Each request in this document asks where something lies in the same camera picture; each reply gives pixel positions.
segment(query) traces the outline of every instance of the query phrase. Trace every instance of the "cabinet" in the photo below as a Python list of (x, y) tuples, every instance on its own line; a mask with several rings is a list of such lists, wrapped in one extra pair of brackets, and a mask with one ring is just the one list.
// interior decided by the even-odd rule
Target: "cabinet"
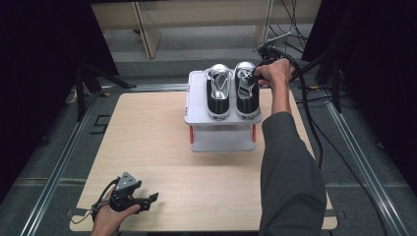
[[(155, 55), (160, 29), (253, 26), (257, 43), (268, 39), (268, 26), (290, 24), (283, 4), (292, 14), (290, 0), (173, 0), (91, 4), (102, 30), (140, 31), (148, 58)], [(321, 0), (297, 1), (297, 24), (312, 24)]]

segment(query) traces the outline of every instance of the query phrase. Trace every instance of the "white plastic rack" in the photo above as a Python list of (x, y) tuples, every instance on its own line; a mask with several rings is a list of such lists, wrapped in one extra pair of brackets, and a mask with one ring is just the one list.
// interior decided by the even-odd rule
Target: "white plastic rack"
[(190, 73), (184, 120), (190, 126), (190, 143), (193, 151), (255, 149), (256, 124), (262, 121), (262, 114), (252, 120), (243, 120), (238, 116), (234, 84), (232, 81), (229, 92), (229, 116), (225, 120), (213, 120), (208, 112), (205, 72)]

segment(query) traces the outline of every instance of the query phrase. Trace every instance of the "person's arm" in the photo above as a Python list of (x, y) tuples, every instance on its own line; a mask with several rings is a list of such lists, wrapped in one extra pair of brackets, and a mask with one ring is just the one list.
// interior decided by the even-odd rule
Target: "person's arm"
[(289, 106), (287, 60), (258, 68), (272, 87), (272, 114), (264, 121), (266, 149), (261, 169), (260, 235), (319, 235), (326, 187), (314, 158), (300, 139)]
[[(112, 190), (106, 194), (106, 197), (110, 197)], [(129, 215), (137, 212), (141, 206), (134, 205), (129, 208), (117, 212), (113, 210), (108, 203), (103, 203), (95, 217), (94, 227), (92, 228), (91, 236), (111, 236), (122, 224)]]

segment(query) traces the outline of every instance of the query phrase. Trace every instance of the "sneaker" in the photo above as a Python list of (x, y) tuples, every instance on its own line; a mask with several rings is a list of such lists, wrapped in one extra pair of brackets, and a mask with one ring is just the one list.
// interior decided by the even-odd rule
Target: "sneaker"
[(244, 120), (252, 120), (260, 114), (260, 87), (258, 83), (249, 82), (255, 65), (251, 62), (237, 64), (234, 71), (236, 85), (237, 114)]
[(232, 73), (222, 64), (205, 71), (208, 97), (208, 115), (214, 120), (224, 120), (230, 113), (229, 91)]

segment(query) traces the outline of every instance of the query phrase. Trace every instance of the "aluminum rail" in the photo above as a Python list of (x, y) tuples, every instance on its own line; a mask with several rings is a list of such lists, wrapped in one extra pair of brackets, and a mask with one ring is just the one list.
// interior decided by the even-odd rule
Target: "aluminum rail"
[[(328, 91), (328, 89), (323, 88), (322, 92), (324, 96), (330, 96), (330, 92)], [(337, 125), (338, 130), (340, 131), (342, 137), (346, 141), (346, 144), (349, 147), (350, 152), (352, 153), (352, 157), (358, 165), (359, 170), (361, 171), (362, 176), (365, 179), (365, 182), (368, 184), (372, 196), (374, 197), (375, 201), (380, 207), (380, 210), (383, 213), (384, 218), (386, 219), (391, 232), (393, 233), (393, 235), (398, 236), (410, 235), (404, 223), (402, 222), (390, 196), (384, 189), (380, 179), (378, 178), (374, 169), (371, 167), (371, 164), (368, 162), (368, 159), (365, 156), (364, 152), (361, 150), (358, 143), (356, 142), (356, 139), (350, 131), (349, 126), (347, 125), (343, 115), (337, 112), (336, 108), (332, 105), (332, 103), (328, 103), (327, 107), (331, 116), (334, 119), (334, 122)]]
[(106, 87), (105, 91), (117, 91), (117, 92), (146, 92), (146, 91), (186, 91), (188, 84), (166, 84), (166, 85), (137, 85), (135, 88), (119, 88), (114, 86)]
[(98, 93), (90, 97), (89, 103), (87, 105), (86, 113), (82, 119), (77, 122), (68, 142), (65, 144), (61, 155), (59, 156), (58, 162), (56, 163), (51, 175), (49, 176), (45, 186), (43, 187), (42, 193), (37, 199), (36, 204), (30, 212), (30, 216), (27, 220), (27, 223), (21, 233), (22, 236), (34, 235), (39, 226), (40, 221), (42, 220), (47, 207), (52, 199), (53, 194), (55, 193), (56, 187), (60, 181), (60, 178), (67, 166), (68, 161), (71, 158), (71, 154), (74, 150), (74, 146), (79, 139), (81, 132), (86, 124), (86, 121), (89, 117), (89, 112), (96, 99), (98, 98)]

